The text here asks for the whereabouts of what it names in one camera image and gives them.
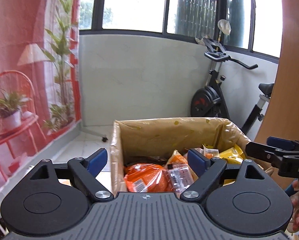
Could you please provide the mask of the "person's right hand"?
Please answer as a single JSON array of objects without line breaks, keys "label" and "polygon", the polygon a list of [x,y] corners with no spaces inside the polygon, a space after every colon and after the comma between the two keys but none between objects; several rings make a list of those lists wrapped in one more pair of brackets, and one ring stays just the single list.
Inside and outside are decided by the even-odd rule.
[{"label": "person's right hand", "polygon": [[292,182],[292,188],[296,192],[290,197],[293,204],[293,215],[288,224],[287,230],[289,233],[296,233],[299,231],[299,180]]}]

